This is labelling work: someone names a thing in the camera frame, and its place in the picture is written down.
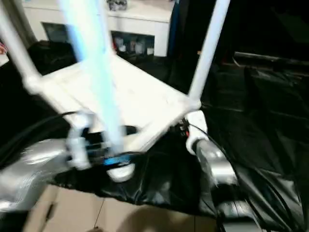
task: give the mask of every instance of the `electrical wire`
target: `electrical wire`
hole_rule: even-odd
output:
[[[201,131],[202,133],[204,133],[204,134],[209,138],[209,140],[212,141],[212,142],[224,153],[224,155],[225,155],[225,157],[226,157],[226,153],[225,153],[223,147],[220,146],[220,145],[218,145],[218,143],[217,143],[212,137],[210,137],[209,134],[208,134],[207,132],[203,131],[201,128],[199,128],[199,127],[197,127],[196,125],[193,125],[193,124],[191,124],[191,123],[189,123],[189,125],[192,126],[192,127],[194,127],[194,128],[196,128],[196,129],[198,129],[198,130]],[[260,230],[261,232],[263,232],[262,227],[260,226],[260,224],[258,223],[258,221],[257,221],[257,219],[256,219],[256,217],[255,217],[254,215],[253,215],[253,220],[254,220],[254,222],[256,223],[256,225],[257,225],[257,227],[259,228],[259,230]]]
[[[60,117],[72,115],[72,114],[75,114],[75,113],[77,113],[77,112],[76,111],[65,112],[63,114],[51,116],[51,117],[45,118],[45,119],[43,119],[39,122],[32,124],[31,126],[24,129],[22,132],[17,134],[13,139],[11,139],[4,146],[2,146],[0,148],[0,154],[10,154],[12,152],[12,149],[16,149],[25,137],[27,137],[31,132],[33,132],[35,129],[39,128],[40,126],[42,126],[42,125],[44,125],[44,124],[46,124],[50,121],[56,120]]]
[[[241,67],[240,64],[235,60],[234,56],[232,56],[232,60],[238,67]]]
[[[222,146],[220,146],[220,145],[219,145],[207,132],[203,131],[201,128],[197,127],[196,125],[193,125],[193,124],[191,124],[191,123],[188,123],[188,124],[189,124],[190,126],[196,128],[196,129],[198,129],[198,130],[201,131],[202,133],[204,133],[204,134],[209,138],[209,140],[212,141],[212,142],[224,153],[224,155],[226,156],[226,153],[225,153],[224,148],[223,148]]]

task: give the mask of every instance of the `black cable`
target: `black cable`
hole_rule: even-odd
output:
[[[38,230],[39,232],[43,232],[45,230],[45,227],[46,227],[48,221],[54,216],[54,213],[55,213],[55,210],[56,210],[56,207],[57,207],[56,200],[57,200],[57,197],[58,197],[58,194],[59,194],[59,188],[60,187],[56,187],[56,186],[52,186],[52,187],[56,188],[56,189],[53,192],[53,198],[52,198],[51,203],[48,207],[48,210],[45,214],[44,221],[40,225],[40,229]]]
[[[219,146],[216,141],[211,138],[207,132],[203,131],[201,128],[195,126],[195,125],[192,125],[190,123],[188,123],[190,126],[193,126],[194,128],[198,129],[199,131],[201,131],[202,133],[204,133],[206,136],[208,136],[209,140],[211,140],[225,155],[226,157],[226,152],[224,151],[223,147],[222,146]],[[269,184],[269,181],[264,178],[264,180],[268,183],[268,186],[273,190],[273,192],[275,193],[275,195],[279,198],[280,202],[282,203],[283,207],[285,208],[287,214],[288,214],[288,217],[290,219],[290,221],[293,223],[294,220],[293,220],[293,217],[292,217],[292,212],[291,210],[289,209],[288,205],[286,204],[286,202],[284,201],[284,199],[282,198],[282,196],[277,192],[277,190],[275,188],[272,187],[271,184]]]
[[[100,214],[101,214],[101,211],[102,211],[102,207],[103,207],[104,202],[105,202],[105,198],[103,198],[103,200],[102,200],[102,204],[101,204],[101,207],[100,207],[100,210],[99,210],[99,212],[98,212],[98,216],[97,216],[97,219],[96,219],[96,222],[95,222],[95,225],[94,225],[93,228],[96,228],[96,225],[97,225],[97,222],[98,222],[98,218],[100,217]]]
[[[76,111],[70,111],[70,112],[65,112],[56,116],[51,116],[48,118],[45,118],[39,122],[36,122],[34,124],[32,124],[31,126],[27,127],[26,129],[24,129],[22,132],[20,132],[19,134],[17,134],[13,139],[11,139],[7,144],[5,144],[4,146],[2,146],[0,148],[0,154],[10,154],[12,152],[12,149],[17,148],[18,145],[22,142],[22,140],[28,136],[32,131],[34,131],[35,129],[37,129],[38,127],[56,120],[60,117],[64,117],[67,115],[72,115],[77,113]]]
[[[207,132],[203,131],[201,128],[197,127],[196,125],[193,125],[191,123],[188,123],[188,124],[190,126],[196,128],[196,129],[198,129],[202,133],[204,133],[209,138],[209,140],[212,141],[224,153],[224,155],[226,156],[226,152],[225,152],[224,148],[222,146],[220,146]]]

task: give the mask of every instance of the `black plastic sheet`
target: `black plastic sheet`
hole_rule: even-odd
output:
[[[40,72],[45,74],[74,62],[70,50],[63,54],[55,48],[39,44],[30,53],[37,67],[40,64]],[[46,52],[60,60],[61,65],[51,64],[44,56]],[[179,82],[170,84],[185,90],[188,86],[182,85],[182,78],[185,77],[179,75]],[[23,90],[11,64],[0,68],[0,82],[5,118],[1,122],[2,144],[26,125],[56,114],[42,100],[35,100]],[[308,228],[308,87],[305,77],[214,66],[202,97],[209,134],[226,151],[241,190],[264,229]],[[5,165],[24,146],[48,137],[65,136],[67,129],[67,123],[60,120],[34,131],[13,151],[0,154],[0,165]],[[72,170],[57,176],[55,184],[134,204],[217,217],[210,190],[200,184],[199,163],[186,151],[185,139],[176,132],[168,132],[137,161],[129,181],[114,183],[105,171],[104,167]],[[201,196],[203,207],[199,204]]]

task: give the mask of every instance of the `white pvc pipe frame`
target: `white pvc pipe frame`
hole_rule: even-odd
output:
[[[199,100],[202,95],[229,4],[230,0],[217,0],[215,3],[210,25],[197,63],[197,69],[189,90],[189,97],[193,100]],[[105,14],[102,15],[102,20],[106,21]],[[1,0],[0,36],[8,47],[13,62],[17,65],[17,68],[23,77],[24,86],[30,93],[38,93],[41,75],[36,70],[16,30],[11,24]]]
[[[101,20],[96,15],[98,1],[91,0],[58,0],[70,28],[69,34],[78,61],[91,76],[92,92],[99,108],[97,116],[103,122],[102,139],[109,141],[111,152],[120,154],[124,151],[125,135],[120,122],[120,111],[117,107],[112,70],[110,67],[111,41],[105,19],[101,11]]]

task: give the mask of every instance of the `white shelf unit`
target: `white shelf unit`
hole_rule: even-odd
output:
[[[57,0],[22,0],[22,4],[38,40],[48,40],[42,23],[66,24]],[[154,36],[154,55],[165,57],[173,6],[169,0],[128,0],[126,11],[107,11],[108,26],[112,31]]]
[[[0,67],[8,61],[9,59],[6,55],[0,55]]]

